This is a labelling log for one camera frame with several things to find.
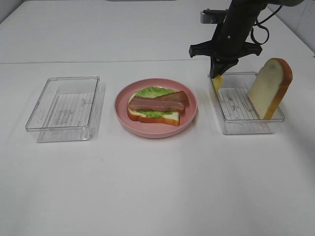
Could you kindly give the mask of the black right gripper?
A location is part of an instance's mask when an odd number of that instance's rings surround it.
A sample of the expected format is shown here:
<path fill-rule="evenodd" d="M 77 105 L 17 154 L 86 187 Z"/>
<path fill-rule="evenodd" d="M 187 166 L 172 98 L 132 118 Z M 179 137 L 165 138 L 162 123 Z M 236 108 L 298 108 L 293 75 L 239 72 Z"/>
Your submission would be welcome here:
<path fill-rule="evenodd" d="M 223 23 L 216 24 L 217 27 L 210 41 L 190 45 L 190 57 L 212 57 L 210 77 L 222 75 L 237 65 L 238 58 L 250 54 L 260 55 L 262 47 L 246 41 L 253 24 L 252 17 L 226 15 Z"/>

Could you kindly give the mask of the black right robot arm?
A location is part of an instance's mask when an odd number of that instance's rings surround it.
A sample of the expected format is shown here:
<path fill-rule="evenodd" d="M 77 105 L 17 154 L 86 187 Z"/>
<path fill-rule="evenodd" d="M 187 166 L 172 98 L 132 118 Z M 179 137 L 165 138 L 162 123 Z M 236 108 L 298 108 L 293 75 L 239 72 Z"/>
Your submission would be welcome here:
<path fill-rule="evenodd" d="M 239 58 L 254 54 L 259 56 L 261 43 L 246 39 L 253 26 L 260 26 L 259 14 L 268 4 L 293 7 L 301 0 L 233 0 L 227 10 L 204 9 L 200 12 L 200 22 L 216 24 L 210 41 L 190 45 L 189 55 L 211 58 L 210 76 L 222 75 L 235 66 Z"/>

